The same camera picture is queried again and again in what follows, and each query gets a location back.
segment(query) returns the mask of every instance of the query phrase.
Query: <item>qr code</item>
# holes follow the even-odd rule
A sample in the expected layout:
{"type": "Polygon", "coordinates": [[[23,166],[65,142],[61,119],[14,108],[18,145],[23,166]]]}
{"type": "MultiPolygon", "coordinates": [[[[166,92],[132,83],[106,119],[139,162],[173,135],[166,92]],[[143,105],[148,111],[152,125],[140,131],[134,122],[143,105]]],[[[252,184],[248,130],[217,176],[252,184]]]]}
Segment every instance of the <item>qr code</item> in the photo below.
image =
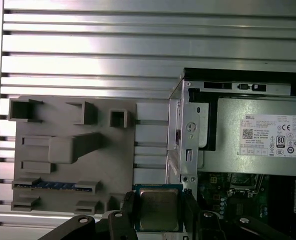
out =
{"type": "Polygon", "coordinates": [[[252,139],[253,138],[253,129],[243,129],[242,130],[243,139],[252,139]]]}

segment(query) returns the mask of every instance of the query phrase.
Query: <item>green circuit board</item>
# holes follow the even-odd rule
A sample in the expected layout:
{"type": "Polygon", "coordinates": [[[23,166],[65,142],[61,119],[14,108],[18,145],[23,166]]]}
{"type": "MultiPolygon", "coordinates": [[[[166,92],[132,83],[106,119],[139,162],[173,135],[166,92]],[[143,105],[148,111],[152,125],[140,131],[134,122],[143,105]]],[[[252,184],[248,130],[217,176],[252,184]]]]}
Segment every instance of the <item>green circuit board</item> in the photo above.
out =
{"type": "Polygon", "coordinates": [[[248,215],[267,223],[268,183],[268,175],[200,172],[198,202],[221,219],[248,215]]]}

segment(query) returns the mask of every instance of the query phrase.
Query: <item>rectangular slot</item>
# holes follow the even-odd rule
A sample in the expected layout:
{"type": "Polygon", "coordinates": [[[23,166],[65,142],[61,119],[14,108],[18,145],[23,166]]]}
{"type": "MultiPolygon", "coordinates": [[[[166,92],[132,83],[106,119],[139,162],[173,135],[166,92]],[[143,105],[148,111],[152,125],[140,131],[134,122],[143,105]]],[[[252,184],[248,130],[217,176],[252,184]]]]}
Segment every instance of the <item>rectangular slot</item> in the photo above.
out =
{"type": "Polygon", "coordinates": [[[97,108],[87,102],[87,101],[83,101],[83,102],[66,102],[66,104],[75,106],[77,108],[79,108],[81,110],[81,113],[78,115],[78,117],[80,117],[80,119],[74,121],[73,124],[76,125],[91,125],[91,124],[95,124],[97,122],[97,108]]]}
{"type": "Polygon", "coordinates": [[[129,123],[128,111],[125,109],[110,110],[109,126],[113,128],[127,128],[129,123]]]}
{"type": "Polygon", "coordinates": [[[26,123],[41,123],[42,120],[36,119],[36,105],[41,104],[43,104],[43,102],[32,99],[10,99],[8,120],[26,123]]]}
{"type": "Polygon", "coordinates": [[[48,147],[49,140],[52,138],[51,136],[23,136],[21,140],[22,145],[27,146],[41,146],[41,147],[48,147]]]}
{"type": "Polygon", "coordinates": [[[113,111],[111,113],[111,126],[114,128],[123,128],[124,112],[113,111]]]}
{"type": "Polygon", "coordinates": [[[204,82],[205,89],[232,89],[232,83],[228,82],[204,82]]]}
{"type": "Polygon", "coordinates": [[[187,149],[186,150],[186,161],[187,162],[192,162],[192,149],[187,149]]]}
{"type": "Polygon", "coordinates": [[[76,213],[85,213],[85,214],[90,214],[92,213],[91,209],[86,209],[86,208],[77,208],[75,210],[76,213]]]}
{"type": "Polygon", "coordinates": [[[91,188],[82,188],[80,190],[75,186],[75,183],[71,182],[55,182],[55,181],[39,181],[34,184],[22,184],[14,182],[15,188],[26,188],[26,189],[48,189],[48,190],[65,190],[65,191],[83,191],[91,193],[91,188]]]}
{"type": "Polygon", "coordinates": [[[267,85],[265,85],[265,84],[253,84],[252,85],[252,91],[254,91],[254,92],[266,92],[267,91],[267,85]]]}
{"type": "Polygon", "coordinates": [[[20,168],[25,173],[49,174],[53,165],[49,162],[22,161],[20,168]]]}

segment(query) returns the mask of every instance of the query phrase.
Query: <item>screw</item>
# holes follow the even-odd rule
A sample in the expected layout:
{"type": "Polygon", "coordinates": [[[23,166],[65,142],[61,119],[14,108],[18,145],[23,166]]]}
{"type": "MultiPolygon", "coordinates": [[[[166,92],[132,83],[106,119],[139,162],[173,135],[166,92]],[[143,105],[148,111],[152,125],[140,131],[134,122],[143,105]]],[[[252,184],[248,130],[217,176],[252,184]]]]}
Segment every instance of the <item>screw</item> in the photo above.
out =
{"type": "Polygon", "coordinates": [[[205,213],[203,214],[203,216],[205,216],[206,218],[210,218],[210,217],[213,216],[213,214],[210,213],[210,212],[205,212],[205,213]]]}
{"type": "Polygon", "coordinates": [[[242,222],[243,224],[248,224],[248,223],[250,223],[250,220],[248,220],[245,217],[242,217],[242,218],[240,218],[240,222],[242,222]]]}
{"type": "Polygon", "coordinates": [[[84,224],[84,223],[88,222],[88,219],[85,218],[85,217],[82,217],[82,218],[79,219],[79,222],[80,222],[81,224],[84,224]]]}

